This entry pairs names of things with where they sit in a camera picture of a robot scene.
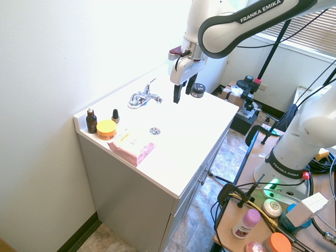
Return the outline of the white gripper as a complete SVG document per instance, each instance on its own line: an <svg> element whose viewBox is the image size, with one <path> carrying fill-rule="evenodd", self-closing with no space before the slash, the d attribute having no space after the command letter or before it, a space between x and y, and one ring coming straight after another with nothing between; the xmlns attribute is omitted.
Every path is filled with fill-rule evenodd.
<svg viewBox="0 0 336 252"><path fill-rule="evenodd" d="M188 84L186 87L186 94L189 95L192 90L192 86L197 78L197 73L199 73L206 65L206 57L200 61L194 61L188 57L181 58L177 67L173 66L170 75L170 81L175 84L174 86L174 96L173 102L178 103L181 97L181 90L186 85L186 80Z"/></svg>

